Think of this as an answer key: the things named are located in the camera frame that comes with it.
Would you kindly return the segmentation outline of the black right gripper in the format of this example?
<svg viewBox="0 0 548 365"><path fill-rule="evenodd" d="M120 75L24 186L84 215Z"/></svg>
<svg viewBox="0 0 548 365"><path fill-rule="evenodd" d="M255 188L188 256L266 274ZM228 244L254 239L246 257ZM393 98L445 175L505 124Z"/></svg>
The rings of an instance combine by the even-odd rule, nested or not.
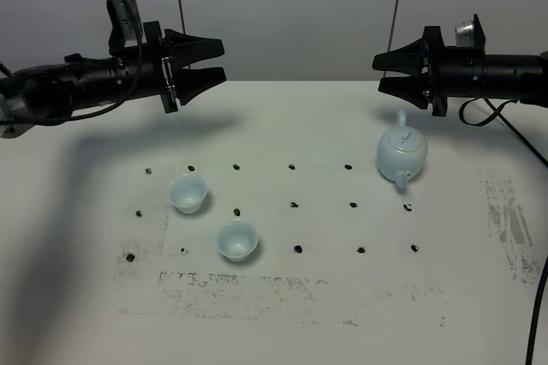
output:
<svg viewBox="0 0 548 365"><path fill-rule="evenodd" d="M400 49L378 54L372 61L377 71L396 72L409 77L386 77L378 85L381 93L403 99L419 109L432 106L435 117L445 117L447 98L441 95L440 67L444 60L444 41L440 27L425 27L422 39ZM427 68L426 82L420 76Z"/></svg>

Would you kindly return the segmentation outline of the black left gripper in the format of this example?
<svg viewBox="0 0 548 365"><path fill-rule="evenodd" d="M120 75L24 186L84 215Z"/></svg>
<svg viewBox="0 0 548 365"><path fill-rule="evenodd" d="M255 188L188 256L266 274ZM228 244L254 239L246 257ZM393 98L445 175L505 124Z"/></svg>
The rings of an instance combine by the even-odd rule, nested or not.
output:
<svg viewBox="0 0 548 365"><path fill-rule="evenodd" d="M221 39L201 38L172 29L164 30L166 59L164 60L163 36L158 21L144 24L146 46L154 76L155 90L162 99L166 113L178 111L170 90L170 75L174 76L176 97L180 105L187 105L203 92L226 81L221 67L191 69L190 65L221 57L224 54Z"/></svg>

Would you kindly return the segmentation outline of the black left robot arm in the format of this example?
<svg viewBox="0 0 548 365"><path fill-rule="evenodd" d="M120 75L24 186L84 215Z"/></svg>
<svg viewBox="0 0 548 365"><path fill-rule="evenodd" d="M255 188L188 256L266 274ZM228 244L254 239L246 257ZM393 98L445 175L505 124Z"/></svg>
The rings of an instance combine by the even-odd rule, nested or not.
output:
<svg viewBox="0 0 548 365"><path fill-rule="evenodd" d="M113 49L110 57L69 55L64 63L22 69L1 80L1 136L16 138L35 125L55 126L85 109L101 111L121 101L160 97L176 112L201 93L225 82L221 67L193 64L224 54L219 39L144 25L142 46Z"/></svg>

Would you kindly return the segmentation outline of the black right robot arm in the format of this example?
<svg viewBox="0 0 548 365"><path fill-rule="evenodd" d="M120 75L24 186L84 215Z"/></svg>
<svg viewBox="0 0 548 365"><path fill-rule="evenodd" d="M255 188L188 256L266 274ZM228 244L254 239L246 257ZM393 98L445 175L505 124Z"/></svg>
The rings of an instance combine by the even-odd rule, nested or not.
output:
<svg viewBox="0 0 548 365"><path fill-rule="evenodd" d="M399 73L383 78L381 93L403 99L436 117L447 113L449 98L503 99L547 106L547 58L488 55L479 28L475 47L447 46L441 28L425 27L422 37L400 49L378 54L377 71Z"/></svg>

